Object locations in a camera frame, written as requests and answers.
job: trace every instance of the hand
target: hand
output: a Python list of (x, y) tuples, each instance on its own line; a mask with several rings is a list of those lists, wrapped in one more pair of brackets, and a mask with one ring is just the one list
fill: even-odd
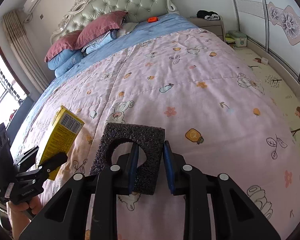
[(14, 205), (11, 201), (8, 202), (7, 212), (12, 227), (13, 239), (18, 240), (21, 232), (30, 223), (28, 217), (23, 213), (23, 211), (31, 208), (31, 212), (36, 215), (42, 209), (42, 205), (38, 196), (35, 196), (28, 203), (20, 203), (19, 205)]
[(32, 198), (28, 203), (23, 202), (18, 205), (13, 204), (11, 201), (8, 202), (9, 207), (11, 208), (11, 211), (15, 214), (24, 215), (22, 214), (23, 211), (27, 210), (29, 207), (31, 208), (31, 212), (36, 215), (39, 213), (39, 211), (42, 209), (42, 205), (40, 202), (40, 199), (38, 196), (35, 196)]

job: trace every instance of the ornate headboard frame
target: ornate headboard frame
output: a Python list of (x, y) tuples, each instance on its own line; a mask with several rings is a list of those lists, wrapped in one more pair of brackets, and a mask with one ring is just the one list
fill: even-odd
[(71, 31), (83, 29), (98, 16), (116, 10), (128, 12), (127, 22), (142, 22), (152, 16), (178, 12), (171, 0), (75, 0), (52, 33), (50, 43)]

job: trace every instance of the blue bed sheet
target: blue bed sheet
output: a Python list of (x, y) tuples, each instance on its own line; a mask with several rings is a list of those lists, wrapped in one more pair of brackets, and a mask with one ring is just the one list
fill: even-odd
[(187, 21), (184, 17), (178, 14), (166, 14), (159, 17), (159, 21), (155, 23), (147, 23), (141, 22), (139, 23), (136, 28), (129, 34), (122, 36), (105, 46), (101, 49), (92, 52), (91, 54), (87, 55), (87, 57), (83, 58), (78, 64), (76, 64), (73, 68), (71, 68), (68, 72), (63, 74), (62, 76), (55, 78), (49, 87), (44, 91), (41, 97), (38, 99), (32, 110), (29, 112), (28, 116), (26, 117), (23, 125), (20, 128), (20, 131), (17, 134), (19, 137), (18, 140), (15, 140), (12, 148), (13, 150), (17, 150), (19, 147), (14, 144), (19, 144), (22, 142), (25, 134), (27, 133), (33, 119), (37, 115), (38, 111), (47, 100), (49, 95), (64, 81), (68, 80), (69, 78), (73, 77), (77, 73), (85, 70), (89, 66), (93, 65), (94, 63), (103, 60), (104, 58), (109, 57), (110, 55), (125, 49), (132, 47), (138, 43), (142, 43), (166, 34), (170, 34), (173, 32), (188, 30), (192, 28), (197, 28), (194, 24)]

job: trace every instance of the orange object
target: orange object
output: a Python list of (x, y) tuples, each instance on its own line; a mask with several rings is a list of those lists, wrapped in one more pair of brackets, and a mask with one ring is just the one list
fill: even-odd
[(196, 142), (197, 144), (203, 143), (203, 138), (201, 136), (201, 133), (199, 133), (196, 129), (191, 128), (186, 133), (186, 138), (189, 139), (192, 142)]
[(154, 23), (154, 22), (157, 22), (157, 21), (159, 21), (159, 19), (157, 17), (150, 17), (148, 19), (148, 23)]

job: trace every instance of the sliding wardrobe door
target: sliding wardrobe door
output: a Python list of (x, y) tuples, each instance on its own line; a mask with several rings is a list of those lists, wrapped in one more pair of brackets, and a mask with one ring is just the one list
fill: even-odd
[(300, 81), (300, 8), (295, 0), (266, 0), (269, 54)]
[(265, 12), (262, 0), (235, 0), (241, 32), (266, 47)]

